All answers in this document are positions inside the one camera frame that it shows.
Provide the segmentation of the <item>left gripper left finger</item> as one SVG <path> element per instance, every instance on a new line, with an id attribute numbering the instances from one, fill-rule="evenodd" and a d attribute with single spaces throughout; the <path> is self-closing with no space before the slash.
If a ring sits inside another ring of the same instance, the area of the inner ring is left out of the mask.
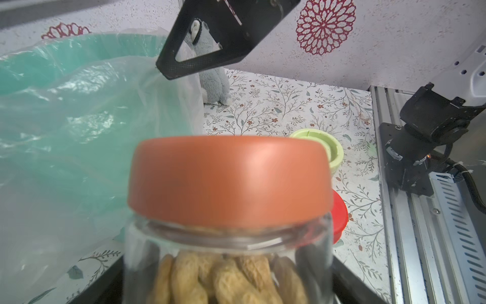
<path id="1" fill-rule="evenodd" d="M 70 303 L 122 304 L 124 285 L 124 260 L 121 256 L 108 270 Z"/>

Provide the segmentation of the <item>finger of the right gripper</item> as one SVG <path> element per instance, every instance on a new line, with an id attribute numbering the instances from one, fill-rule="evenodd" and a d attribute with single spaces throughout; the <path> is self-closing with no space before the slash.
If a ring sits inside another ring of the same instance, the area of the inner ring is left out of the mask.
<path id="1" fill-rule="evenodd" d="M 168 79 L 178 79 L 205 70 L 241 62 L 290 12 L 299 1 L 184 1 L 156 61 Z M 191 59 L 176 55 L 194 21 L 209 27 L 210 48 Z"/>

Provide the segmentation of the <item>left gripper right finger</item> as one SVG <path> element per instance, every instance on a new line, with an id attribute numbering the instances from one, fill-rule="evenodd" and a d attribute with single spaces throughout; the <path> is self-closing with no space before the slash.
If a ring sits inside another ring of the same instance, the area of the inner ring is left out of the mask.
<path id="1" fill-rule="evenodd" d="M 339 259 L 332 262 L 333 292 L 341 303 L 386 304 Z"/>

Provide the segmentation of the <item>glass jar of peanuts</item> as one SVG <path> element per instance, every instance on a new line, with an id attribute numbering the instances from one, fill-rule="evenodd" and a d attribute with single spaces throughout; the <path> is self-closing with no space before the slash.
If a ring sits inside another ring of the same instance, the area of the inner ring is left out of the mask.
<path id="1" fill-rule="evenodd" d="M 331 303 L 330 214 L 266 229 L 136 215 L 125 231 L 124 303 Z"/>

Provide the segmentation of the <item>brown jar lid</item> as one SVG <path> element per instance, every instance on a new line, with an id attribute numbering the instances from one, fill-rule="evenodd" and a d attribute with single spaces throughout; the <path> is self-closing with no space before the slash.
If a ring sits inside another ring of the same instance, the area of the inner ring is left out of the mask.
<path id="1" fill-rule="evenodd" d="M 334 204 L 320 143 L 263 136 L 143 141 L 132 159 L 127 203 L 147 219 L 218 229 L 305 223 Z"/>

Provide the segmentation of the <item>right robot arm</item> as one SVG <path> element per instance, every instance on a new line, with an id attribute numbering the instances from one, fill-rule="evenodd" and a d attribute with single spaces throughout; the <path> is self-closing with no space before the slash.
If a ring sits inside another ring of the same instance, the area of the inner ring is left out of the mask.
<path id="1" fill-rule="evenodd" d="M 185 1 L 157 69 L 172 80 L 240 62 L 296 6 L 297 1 Z M 194 21 L 208 22 L 222 47 L 178 61 Z M 404 125 L 383 139 L 387 183 L 430 196 L 429 173 L 449 161 L 453 144 L 484 110 L 485 44 L 478 43 L 405 102 L 399 114 Z"/>

